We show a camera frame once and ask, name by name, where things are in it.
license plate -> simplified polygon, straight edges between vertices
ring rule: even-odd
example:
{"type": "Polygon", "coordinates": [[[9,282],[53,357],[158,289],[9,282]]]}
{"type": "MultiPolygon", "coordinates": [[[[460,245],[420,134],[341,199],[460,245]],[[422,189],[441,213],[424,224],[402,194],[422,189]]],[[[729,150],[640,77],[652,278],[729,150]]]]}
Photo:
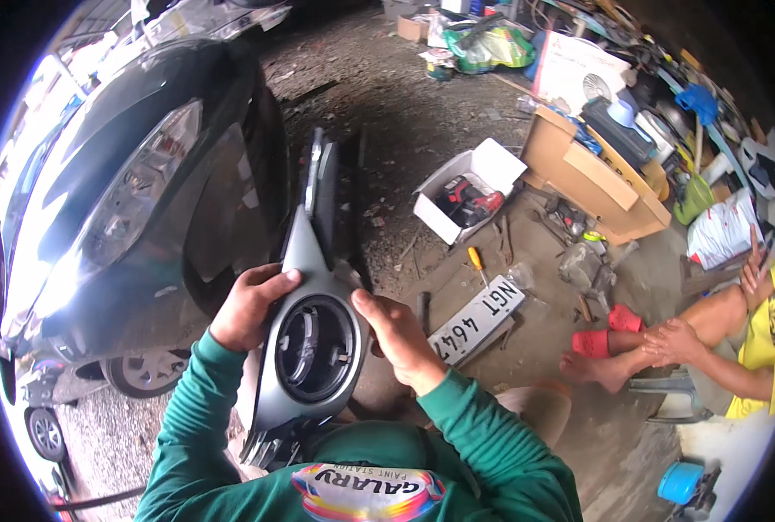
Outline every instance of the license plate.
{"type": "Polygon", "coordinates": [[[503,276],[495,277],[468,305],[428,338],[437,354],[451,366],[466,359],[492,335],[521,303],[524,293],[503,276]]]}

car tire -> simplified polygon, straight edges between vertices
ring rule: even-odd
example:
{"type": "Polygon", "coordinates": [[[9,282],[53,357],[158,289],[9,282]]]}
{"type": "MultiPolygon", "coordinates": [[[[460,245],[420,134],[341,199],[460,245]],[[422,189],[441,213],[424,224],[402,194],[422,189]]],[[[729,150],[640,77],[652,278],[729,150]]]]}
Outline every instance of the car tire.
{"type": "Polygon", "coordinates": [[[139,355],[104,359],[100,369],[121,394],[131,398],[153,398],[175,388],[189,362],[190,350],[150,350],[139,355]]]}
{"type": "Polygon", "coordinates": [[[63,462],[66,444],[57,417],[46,408],[37,408],[27,414],[27,435],[40,457],[51,462],[63,462]]]}

dirt floor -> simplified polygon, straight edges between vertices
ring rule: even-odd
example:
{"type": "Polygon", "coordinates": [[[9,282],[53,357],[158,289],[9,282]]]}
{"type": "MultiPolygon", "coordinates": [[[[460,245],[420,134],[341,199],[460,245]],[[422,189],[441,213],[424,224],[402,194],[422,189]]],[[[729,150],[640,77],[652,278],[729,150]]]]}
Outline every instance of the dirt floor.
{"type": "MultiPolygon", "coordinates": [[[[490,121],[482,115],[486,108],[514,113],[517,90],[488,75],[436,83],[425,76],[424,60],[418,57],[426,47],[395,36],[395,28],[381,9],[362,10],[270,34],[262,60],[268,84],[280,99],[294,99],[329,80],[338,82],[285,110],[291,150],[298,154],[316,125],[338,141],[367,128],[364,211],[346,219],[363,224],[362,244],[376,289],[409,303],[417,292],[432,291],[431,323],[436,327],[482,283],[466,264],[464,246],[449,252],[413,216],[413,190],[438,166],[487,137],[503,145],[523,144],[528,125],[521,120],[490,121]]],[[[528,208],[536,204],[519,196],[507,215],[515,262],[532,266],[538,301],[519,312],[505,350],[492,347],[462,368],[493,391],[560,377],[560,353],[569,349],[570,334],[585,328],[583,321],[573,321],[574,293],[556,276],[559,245],[526,218],[528,208]]],[[[481,250],[490,277],[505,271],[491,227],[469,244],[481,250]]],[[[685,231],[679,226],[643,239],[640,251],[619,271],[615,299],[627,302],[649,324],[674,314],[680,306],[676,261],[682,251],[685,231]]],[[[603,328],[605,321],[595,326],[603,328]]],[[[403,399],[407,390],[386,365],[369,359],[355,395],[377,415],[395,414],[408,404],[403,399]]],[[[107,495],[145,482],[168,399],[135,401],[105,388],[81,400],[77,408],[59,408],[75,474],[88,493],[107,495]]],[[[654,468],[661,473],[679,454],[670,428],[644,424],[656,410],[656,398],[627,392],[612,396],[587,385],[575,388],[573,404],[557,452],[575,472],[585,519],[663,519],[670,507],[656,497],[656,482],[640,479],[646,471],[657,475],[651,472],[654,468]]],[[[103,520],[129,517],[136,504],[137,499],[131,499],[85,515],[103,520]]]]}

car headlight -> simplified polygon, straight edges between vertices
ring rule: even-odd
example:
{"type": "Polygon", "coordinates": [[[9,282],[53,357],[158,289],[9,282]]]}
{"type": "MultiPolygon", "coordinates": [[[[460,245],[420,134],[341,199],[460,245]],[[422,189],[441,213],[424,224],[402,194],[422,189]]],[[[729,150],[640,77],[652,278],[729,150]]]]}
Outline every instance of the car headlight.
{"type": "Polygon", "coordinates": [[[144,225],[199,137],[202,102],[171,111],[132,153],[86,218],[68,252],[54,264],[33,311],[47,318],[85,282],[116,262],[144,225]]]}

power drill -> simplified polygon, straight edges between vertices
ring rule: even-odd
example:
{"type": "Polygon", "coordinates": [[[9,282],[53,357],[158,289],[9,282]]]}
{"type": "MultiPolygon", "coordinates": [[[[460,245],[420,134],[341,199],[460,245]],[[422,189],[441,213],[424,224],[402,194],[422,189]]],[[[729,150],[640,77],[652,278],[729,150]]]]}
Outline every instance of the power drill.
{"type": "Polygon", "coordinates": [[[460,228],[475,226],[494,214],[503,203],[502,192],[484,195],[462,175],[446,183],[436,200],[437,207],[460,228]]]}

